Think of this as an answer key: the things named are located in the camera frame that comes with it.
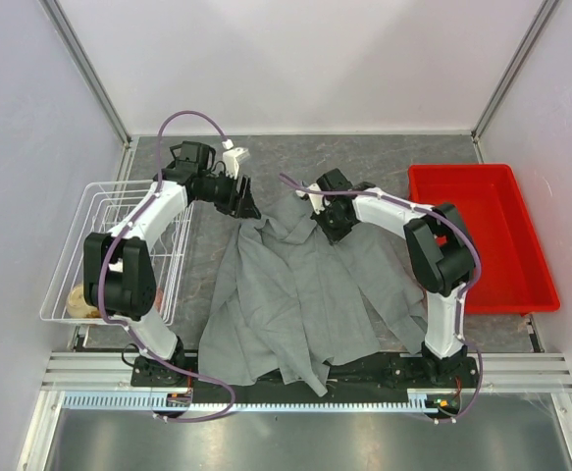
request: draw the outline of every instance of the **red tray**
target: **red tray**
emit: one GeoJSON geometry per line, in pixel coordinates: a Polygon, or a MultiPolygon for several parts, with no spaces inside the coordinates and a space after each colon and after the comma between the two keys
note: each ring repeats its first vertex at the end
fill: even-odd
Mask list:
{"type": "Polygon", "coordinates": [[[547,263],[512,169],[500,164],[413,165],[410,199],[450,202],[462,214],[482,260],[469,291],[470,314],[527,314],[560,307],[547,263]]]}

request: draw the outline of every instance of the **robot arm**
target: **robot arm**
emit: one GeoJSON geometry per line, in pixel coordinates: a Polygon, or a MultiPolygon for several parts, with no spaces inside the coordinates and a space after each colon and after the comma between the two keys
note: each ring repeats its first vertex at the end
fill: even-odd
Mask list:
{"type": "Polygon", "coordinates": [[[462,288],[472,278],[475,262],[468,247],[453,231],[419,211],[438,213],[469,237],[457,209],[449,203],[432,207],[395,196],[392,197],[395,202],[390,203],[381,197],[387,193],[370,183],[353,186],[338,169],[327,172],[309,188],[366,190],[378,195],[324,196],[299,192],[301,197],[309,196],[314,210],[312,219],[330,243],[339,242],[359,222],[374,224],[406,240],[414,276],[427,291],[428,331],[422,349],[427,360],[426,373],[434,378],[458,368],[466,357],[466,346],[461,341],[465,301],[462,288]]]}
{"type": "Polygon", "coordinates": [[[106,310],[111,317],[125,321],[149,351],[182,367],[181,339],[164,324],[154,305],[157,283],[150,250],[172,220],[195,200],[211,202],[218,211],[235,218],[259,218],[260,213],[250,192],[250,178],[239,175],[239,162],[248,156],[246,149],[226,151],[221,172],[215,170],[216,151],[208,145],[185,141],[171,147],[171,152],[173,161],[163,169],[161,186],[153,183],[141,202],[109,233],[91,233],[85,239],[83,287],[87,304],[97,307],[103,259],[113,239],[130,225],[107,273],[106,310]],[[153,194],[156,198],[144,209],[153,194]]]}

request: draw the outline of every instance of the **wire basket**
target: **wire basket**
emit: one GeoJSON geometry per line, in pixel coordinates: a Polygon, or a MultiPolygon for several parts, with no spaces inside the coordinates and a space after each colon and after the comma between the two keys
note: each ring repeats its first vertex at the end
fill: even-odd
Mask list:
{"type": "MultiPolygon", "coordinates": [[[[107,233],[143,199],[152,181],[91,183],[78,204],[61,258],[39,311],[44,321],[71,324],[103,324],[100,318],[73,318],[66,302],[70,291],[82,283],[82,245],[92,232],[107,233]]],[[[150,252],[157,287],[163,292],[160,314],[171,325],[177,303],[189,239],[193,205],[163,231],[150,252]]]]}

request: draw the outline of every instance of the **white wall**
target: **white wall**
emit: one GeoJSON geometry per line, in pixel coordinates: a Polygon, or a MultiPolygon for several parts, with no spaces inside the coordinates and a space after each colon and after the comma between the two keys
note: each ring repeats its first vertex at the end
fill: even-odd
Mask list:
{"type": "Polygon", "coordinates": [[[79,194],[120,157],[38,2],[0,1],[0,470],[15,469],[49,352],[68,342],[38,311],[79,194]]]}
{"type": "Polygon", "coordinates": [[[572,0],[561,2],[487,129],[485,158],[514,169],[562,308],[537,316],[572,371],[572,0]]]}
{"type": "Polygon", "coordinates": [[[143,134],[182,108],[230,133],[470,130],[541,0],[61,4],[143,134]]]}

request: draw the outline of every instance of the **gray table surface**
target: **gray table surface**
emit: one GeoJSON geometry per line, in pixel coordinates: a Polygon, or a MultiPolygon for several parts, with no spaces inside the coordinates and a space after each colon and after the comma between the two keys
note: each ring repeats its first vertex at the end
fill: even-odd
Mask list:
{"type": "Polygon", "coordinates": [[[403,414],[241,412],[165,424],[64,410],[46,471],[572,471],[548,394],[481,395],[455,425],[403,414]]]}
{"type": "MultiPolygon", "coordinates": [[[[215,137],[186,137],[219,148],[215,137]]],[[[183,137],[165,137],[162,155],[170,161],[168,147],[183,137]]],[[[139,139],[131,180],[151,179],[157,171],[154,157],[156,138],[139,139]]],[[[476,163],[468,135],[258,135],[236,136],[234,143],[250,149],[249,174],[252,191],[260,208],[286,195],[289,189],[278,180],[279,172],[313,182],[323,173],[340,168],[354,183],[369,181],[401,197],[408,195],[407,169],[412,164],[476,163]]],[[[209,317],[209,306],[218,267],[237,221],[218,213],[206,203],[195,208],[189,251],[180,291],[180,302],[172,329],[186,348],[197,348],[209,317]]],[[[405,242],[389,235],[399,259],[409,267],[405,242]]],[[[369,317],[382,349],[402,350],[401,343],[370,307],[369,317]]],[[[529,352],[526,319],[518,315],[467,316],[465,334],[488,352],[529,352]]],[[[117,327],[92,327],[85,346],[123,347],[130,341],[117,327]]]]}

